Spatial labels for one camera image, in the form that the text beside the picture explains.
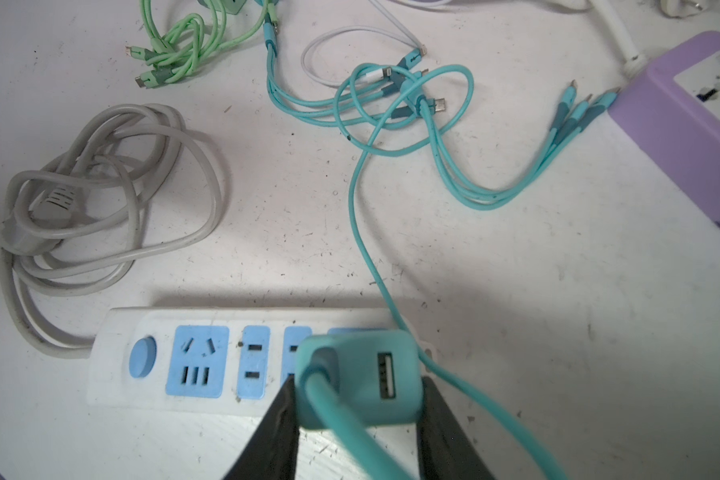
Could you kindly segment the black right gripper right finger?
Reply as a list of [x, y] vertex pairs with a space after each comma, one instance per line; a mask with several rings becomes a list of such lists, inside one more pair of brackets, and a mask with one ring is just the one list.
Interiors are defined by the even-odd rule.
[[424, 376], [422, 384], [423, 404], [416, 422], [420, 478], [494, 480], [432, 378]]

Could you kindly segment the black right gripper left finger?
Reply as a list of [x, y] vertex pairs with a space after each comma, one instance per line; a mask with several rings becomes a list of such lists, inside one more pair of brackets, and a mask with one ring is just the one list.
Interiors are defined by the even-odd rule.
[[224, 479], [293, 480], [299, 430], [295, 382], [289, 376]]

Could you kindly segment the white blue power strip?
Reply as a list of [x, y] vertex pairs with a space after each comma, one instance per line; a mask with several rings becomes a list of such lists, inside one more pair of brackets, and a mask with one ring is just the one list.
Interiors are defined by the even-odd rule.
[[87, 399], [261, 417], [305, 338], [395, 326], [383, 308], [116, 308], [94, 340]]

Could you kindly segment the teal plug adapter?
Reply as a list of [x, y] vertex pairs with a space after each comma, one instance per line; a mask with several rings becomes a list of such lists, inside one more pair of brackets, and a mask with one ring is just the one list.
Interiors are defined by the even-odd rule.
[[324, 373], [328, 384], [366, 427], [414, 423], [423, 409], [419, 348], [403, 330], [356, 330], [313, 335], [295, 351], [294, 386], [300, 425], [324, 430], [307, 400], [306, 378]]

